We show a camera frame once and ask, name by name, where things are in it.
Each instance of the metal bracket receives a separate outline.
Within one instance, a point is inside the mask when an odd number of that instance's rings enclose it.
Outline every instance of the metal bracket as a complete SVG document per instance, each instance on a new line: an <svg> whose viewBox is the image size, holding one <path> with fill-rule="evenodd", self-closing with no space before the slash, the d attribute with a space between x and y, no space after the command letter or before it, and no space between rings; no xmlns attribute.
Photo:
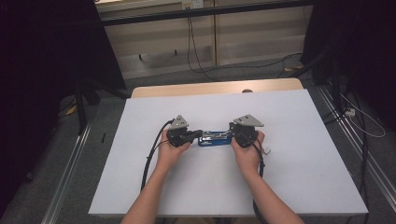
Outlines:
<svg viewBox="0 0 396 224"><path fill-rule="evenodd" d="M187 128L187 127L189 127L189 123L183 117L181 117L181 115L178 115L175 118L175 120L172 122L169 130L175 130L175 129Z"/></svg>
<svg viewBox="0 0 396 224"><path fill-rule="evenodd" d="M264 126L264 124L261 121L255 119L251 115L245 115L239 119L234 119L233 122L240 124L242 126L251 126L251 127L263 127Z"/></svg>

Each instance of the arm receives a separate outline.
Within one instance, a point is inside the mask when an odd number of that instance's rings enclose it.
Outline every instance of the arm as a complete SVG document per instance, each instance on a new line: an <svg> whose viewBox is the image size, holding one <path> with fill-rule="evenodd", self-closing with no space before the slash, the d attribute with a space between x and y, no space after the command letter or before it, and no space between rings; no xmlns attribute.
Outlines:
<svg viewBox="0 0 396 224"><path fill-rule="evenodd" d="M264 133L259 131L258 139L264 140ZM262 148L258 141L255 142L257 148ZM268 223L303 223L303 221L277 197L268 184L257 173L259 166L259 155L254 147L242 148L235 139L232 141L236 163L242 176L245 178L254 201L260 213Z"/></svg>
<svg viewBox="0 0 396 224"><path fill-rule="evenodd" d="M167 130L163 131L161 142L168 140ZM163 183L174 164L177 163L181 153L189 148L190 143L181 147L172 147L168 142L162 143L158 152L157 164L148 183L132 204L128 213L122 220L126 223L154 223L157 216L158 203L163 190Z"/></svg>

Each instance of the white wall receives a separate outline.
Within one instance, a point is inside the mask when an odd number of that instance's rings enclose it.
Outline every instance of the white wall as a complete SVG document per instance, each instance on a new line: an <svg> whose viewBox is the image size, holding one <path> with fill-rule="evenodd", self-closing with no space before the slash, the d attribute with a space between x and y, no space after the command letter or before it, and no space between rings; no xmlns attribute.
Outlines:
<svg viewBox="0 0 396 224"><path fill-rule="evenodd" d="M264 1L243 1L244 4L260 2ZM241 1L236 0L204 1L205 7L239 4ZM97 8L102 18L145 15L181 10L181 0L101 0ZM199 57L208 59L203 60L204 66L211 66L281 58L301 52L311 9L294 7L192 18L196 46L202 54L207 54ZM186 64L172 64L175 60L153 65L136 56L144 54L149 59L163 53L167 57L176 49L179 57L187 57L188 29L187 19L177 19L109 26L106 32L126 79L189 69Z"/></svg>

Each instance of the blue object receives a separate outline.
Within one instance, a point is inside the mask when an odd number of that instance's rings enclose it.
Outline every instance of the blue object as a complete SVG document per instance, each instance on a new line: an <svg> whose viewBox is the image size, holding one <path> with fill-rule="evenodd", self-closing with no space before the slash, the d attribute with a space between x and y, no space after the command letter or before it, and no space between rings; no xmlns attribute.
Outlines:
<svg viewBox="0 0 396 224"><path fill-rule="evenodd" d="M203 132L202 137L198 138L198 146L215 147L230 145L233 136L228 132Z"/></svg>

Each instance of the wire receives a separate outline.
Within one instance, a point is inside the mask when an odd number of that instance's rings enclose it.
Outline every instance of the wire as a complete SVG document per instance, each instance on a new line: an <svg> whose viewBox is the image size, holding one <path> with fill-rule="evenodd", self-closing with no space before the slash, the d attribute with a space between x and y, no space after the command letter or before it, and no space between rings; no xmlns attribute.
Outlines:
<svg viewBox="0 0 396 224"><path fill-rule="evenodd" d="M367 133L368 135L370 135L370 136L372 136L372 137L381 138L381 137L384 137L384 136L385 136L385 134L386 134L385 129L384 129L378 122L376 122L372 117L370 117L368 114L366 114L366 113L364 113L362 110L360 110L357 106L353 105L353 104L344 96L344 94L341 94L341 96L342 96L348 103L350 103L355 109L357 109L358 111L360 111L363 115L365 115L366 117L368 117L369 119L371 119L376 125L378 125L378 127L380 127L380 128L382 129L383 134L382 134L382 135L375 135L375 134L366 132L365 130L363 130L363 128L359 127L359 126L352 120L352 118L349 116L349 120L351 121L351 123L352 123L356 128L358 128L359 130L361 130L361 131L364 132L364 133Z"/></svg>
<svg viewBox="0 0 396 224"><path fill-rule="evenodd" d="M256 149L257 154L259 155L260 158L260 170L259 170L259 175L262 178L262 175L264 173L264 158L262 157L262 143L260 142L260 140L258 138L256 138L256 140L259 142L260 144L260 149L258 147L256 147L256 145L254 145L254 141L250 141L250 139L244 135L243 133L241 133L241 135ZM256 215L256 218L260 221L260 223L266 223L265 219L262 217L262 214L259 211L259 208L257 207L256 202L253 199L253 211L254 214Z"/></svg>
<svg viewBox="0 0 396 224"><path fill-rule="evenodd" d="M194 39L194 33L193 33L191 18L188 17L187 20L188 20L188 24L189 24L189 48L188 48L188 52L187 52L187 62L189 64L189 68L190 68L190 70L192 72L194 72L194 73L203 73L207 78L209 78L211 80L214 80L214 81L219 81L219 80L215 79L213 77L210 77L207 74L208 72L211 72L211 71L214 71L214 70L219 70L219 69L228 69L228 68L261 68L261 67L267 67L267 66L275 65L277 63L283 63L282 72L277 76L277 77L280 77L283 74L283 70L285 69L285 64L284 64L285 60L287 60L288 58L291 58L293 56L296 56L296 55L302 55L302 53L289 54L289 55L286 55L285 57L283 57L283 59L281 59L281 60L279 60L277 62L268 63L268 64L262 64L262 65L249 65L249 66L247 66L247 65L234 65L234 66L225 66L225 67L214 67L214 68L210 68L210 69L204 70L202 68L201 63L200 63L199 58L198 58L198 53L197 53L196 46L195 46L195 39ZM195 70L195 69L193 69L191 67L191 62L190 62L191 40L192 40L192 44L194 45L195 57L197 59L198 65L200 67L199 70Z"/></svg>
<svg viewBox="0 0 396 224"><path fill-rule="evenodd" d="M304 14L304 21L305 21L305 29L308 29L308 22L306 21L306 15L305 15L305 7L303 7L303 14Z"/></svg>
<svg viewBox="0 0 396 224"><path fill-rule="evenodd" d="M163 129L165 129L166 125L171 124L173 121L174 121L173 119L166 121L166 123L161 127L160 131L158 132L157 138L155 138L154 144L152 145L151 151L149 152L148 159L146 161L146 166L145 166L145 171L143 172L142 186L140 187L140 191L142 191L143 188L146 186L149 164L151 162L152 156L154 155L155 149L157 149L157 147L159 147L162 143L166 142L166 141L162 141L160 144L157 145L158 139L160 138L160 135L163 132Z"/></svg>
<svg viewBox="0 0 396 224"><path fill-rule="evenodd" d="M321 117L321 119L324 120L324 119L328 118L328 117L329 117L332 113L334 113L334 112L335 112L335 109L332 110L332 111L330 111L329 113L323 115L323 116Z"/></svg>
<svg viewBox="0 0 396 224"><path fill-rule="evenodd" d="M195 58L197 59L199 68L201 69L202 73L204 73L204 75L205 75L208 79L210 79L210 80L219 81L219 80L217 80L217 79L215 79L215 78L213 78L213 77L208 76L207 73L206 73L206 72L204 71L204 69L202 68L201 63L200 63L200 61L199 61L199 57L198 57L198 53L197 53L197 48L196 48L196 46L195 46L194 32L193 32L193 30L192 30L192 21L191 21L191 18L190 18L190 17L188 17L187 20L188 20L188 22L189 22L189 50L188 50L188 52L187 52L187 61L188 61L188 63L189 63L189 67L190 67L191 71L195 72L195 71L192 69L191 64L190 64L190 42L191 42L191 37L192 37L192 44L194 45Z"/></svg>
<svg viewBox="0 0 396 224"><path fill-rule="evenodd" d="M301 54L302 53L295 53L295 54L290 54L290 55L286 55L285 57L283 57L283 59L282 59L282 71L280 72L279 75L277 75L276 78L279 78L279 77L281 77L283 75L283 72L285 71L285 60L287 60L288 58L291 58L293 56L301 55Z"/></svg>
<svg viewBox="0 0 396 224"><path fill-rule="evenodd" d="M71 104L73 104L76 101L76 97L73 97L73 99L70 101L70 103L68 103L66 106L64 106L63 108L61 108L59 110L59 112L64 111L67 107L69 107Z"/></svg>
<svg viewBox="0 0 396 224"><path fill-rule="evenodd" d="M363 130L366 130L366 123L364 120L364 117L362 115L362 111L360 110L361 105L358 101L358 98L356 97L356 95L352 92L353 97L355 98L355 101L358 105L358 109L361 112L361 121L358 119L359 122L361 122L361 127L363 128ZM367 206L367 210L370 209L370 204L369 204L369 195L368 195L368 191L367 191L367 186L366 186L366 181L365 181L365 176L367 173L367 160L368 160L368 155L369 155L369 148L368 148L368 139L367 139L367 134L363 133L363 145L361 146L361 151L362 151L362 162L361 162L361 186L359 189L359 193L362 195L364 194L364 203ZM367 213L364 216L364 221L363 223L367 223L368 219L370 217L370 213Z"/></svg>

